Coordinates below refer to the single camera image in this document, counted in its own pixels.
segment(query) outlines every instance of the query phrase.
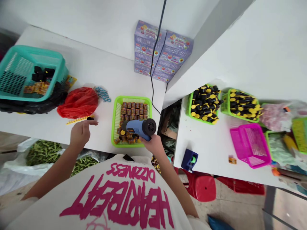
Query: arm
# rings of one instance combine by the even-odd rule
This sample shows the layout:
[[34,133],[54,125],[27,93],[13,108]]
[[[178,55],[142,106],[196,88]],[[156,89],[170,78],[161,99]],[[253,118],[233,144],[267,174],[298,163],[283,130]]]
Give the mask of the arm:
[[197,211],[189,193],[165,154],[161,137],[158,135],[153,135],[151,138],[152,139],[148,142],[144,138],[140,137],[145,147],[157,158],[160,165],[161,176],[175,193],[185,214],[198,218]]
[[29,190],[22,200],[30,197],[37,197],[40,199],[54,187],[70,178],[79,153],[90,139],[89,125],[98,125],[98,122],[86,120],[74,125],[71,129],[69,147],[56,163],[54,163],[54,165]]

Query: heat gun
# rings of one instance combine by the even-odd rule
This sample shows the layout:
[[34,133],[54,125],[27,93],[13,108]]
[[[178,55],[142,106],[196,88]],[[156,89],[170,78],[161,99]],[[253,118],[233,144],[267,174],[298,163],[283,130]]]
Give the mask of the heat gun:
[[149,118],[147,120],[132,120],[122,123],[122,130],[129,133],[135,133],[143,137],[146,141],[151,140],[151,136],[156,132],[156,122]]

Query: blue twisted candy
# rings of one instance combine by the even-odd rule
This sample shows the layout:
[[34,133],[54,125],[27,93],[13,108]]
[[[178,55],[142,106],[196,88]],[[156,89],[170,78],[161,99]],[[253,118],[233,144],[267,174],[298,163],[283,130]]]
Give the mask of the blue twisted candy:
[[108,95],[108,92],[101,87],[95,88],[97,95],[103,99],[103,102],[111,102],[111,98]]

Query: white table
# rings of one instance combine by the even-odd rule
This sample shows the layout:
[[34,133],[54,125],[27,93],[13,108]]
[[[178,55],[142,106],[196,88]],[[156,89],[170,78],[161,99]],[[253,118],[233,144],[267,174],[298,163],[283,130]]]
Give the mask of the white table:
[[[181,168],[186,149],[198,154],[194,171],[225,176],[250,182],[289,189],[274,177],[270,166],[252,169],[237,158],[230,136],[230,127],[242,124],[243,120],[233,118],[219,111],[220,120],[216,125],[196,121],[186,115],[188,96],[182,99],[178,134],[176,140],[174,166]],[[237,164],[228,162],[233,155]]]
[[[85,145],[86,148],[109,153],[151,156],[145,148],[115,148],[111,143],[115,98],[120,95],[152,98],[150,77],[135,73],[134,61],[33,26],[24,31],[16,44],[60,52],[66,60],[69,74],[78,79],[72,89],[91,83],[93,86],[103,86],[108,91],[112,102],[100,101],[95,111],[99,125],[90,127],[91,138]],[[153,104],[161,111],[166,83],[153,80],[153,86]],[[160,115],[155,109],[153,119],[159,123]],[[0,131],[69,144],[73,126],[66,125],[69,120],[71,119],[60,117],[56,109],[48,114],[36,115],[0,112]]]

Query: candy box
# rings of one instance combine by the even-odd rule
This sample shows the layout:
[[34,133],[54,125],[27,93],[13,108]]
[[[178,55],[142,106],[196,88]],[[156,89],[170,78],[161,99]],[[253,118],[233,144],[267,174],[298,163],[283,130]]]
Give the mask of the candy box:
[[191,55],[193,44],[193,39],[168,30],[159,60],[181,66]]
[[[155,68],[157,61],[158,61],[157,59],[153,60],[153,68]],[[151,66],[151,61],[146,61],[146,60],[140,59],[139,57],[135,57],[134,63],[145,66],[147,68],[150,68]]]
[[[134,52],[134,63],[150,68],[151,61],[152,61],[152,57],[141,54],[141,53]],[[153,59],[153,67],[156,66],[157,62],[158,62],[158,59],[154,58]]]
[[179,68],[179,65],[174,65],[170,62],[158,60],[155,70],[174,76]]
[[161,73],[159,71],[154,71],[154,74],[153,74],[153,79],[157,79],[163,82],[169,82],[172,78],[173,76],[165,74],[165,73]]
[[143,75],[146,75],[146,76],[150,76],[150,68],[148,67],[145,67],[143,65],[138,65],[138,64],[134,64],[134,71],[136,73],[141,73]]
[[[134,51],[151,57],[153,55],[158,30],[158,27],[139,20],[134,33]],[[156,59],[158,59],[161,54],[165,37],[166,30],[160,29],[159,39],[154,52],[154,57]]]

